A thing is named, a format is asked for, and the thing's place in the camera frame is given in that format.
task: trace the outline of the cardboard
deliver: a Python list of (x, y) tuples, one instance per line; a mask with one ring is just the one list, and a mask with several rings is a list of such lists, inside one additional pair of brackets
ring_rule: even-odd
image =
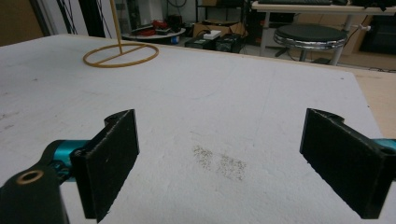
[(226, 34), (239, 34), (242, 37), (248, 35), (248, 32), (245, 30), (245, 26), (242, 22), (236, 21), (206, 21), (205, 24), (202, 22), (197, 22), (194, 24), (194, 33), (193, 37), (198, 35), (205, 34), (204, 30), (218, 30), (221, 31), (220, 36), (224, 36)]
[(216, 6), (220, 0), (202, 0), (202, 6), (213, 7)]

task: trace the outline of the box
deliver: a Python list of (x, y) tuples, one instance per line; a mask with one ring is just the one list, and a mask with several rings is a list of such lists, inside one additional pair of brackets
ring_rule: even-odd
[(226, 34), (239, 34), (242, 37), (248, 35), (248, 32), (245, 30), (245, 26), (242, 22), (235, 21), (205, 21), (197, 22), (194, 24), (194, 33), (193, 37), (198, 35), (205, 34), (205, 31), (218, 30), (221, 31), (220, 36), (224, 36)]
[(202, 0), (202, 6), (213, 7), (216, 6), (220, 0)]

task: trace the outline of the chair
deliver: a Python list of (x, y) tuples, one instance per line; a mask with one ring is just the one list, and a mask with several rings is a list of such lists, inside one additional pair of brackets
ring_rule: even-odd
[(300, 49), (300, 62), (305, 61), (308, 50), (334, 49), (330, 64), (337, 65), (347, 42), (347, 33), (316, 24), (291, 24), (277, 28), (274, 40), (287, 49)]

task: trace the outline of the stool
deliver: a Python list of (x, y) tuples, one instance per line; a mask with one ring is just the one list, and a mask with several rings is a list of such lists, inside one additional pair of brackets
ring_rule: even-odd
[(347, 34), (321, 25), (292, 24), (277, 28), (274, 40), (288, 49), (301, 49), (300, 62), (305, 61), (307, 50), (334, 49), (330, 64), (337, 65), (343, 46), (347, 42)]

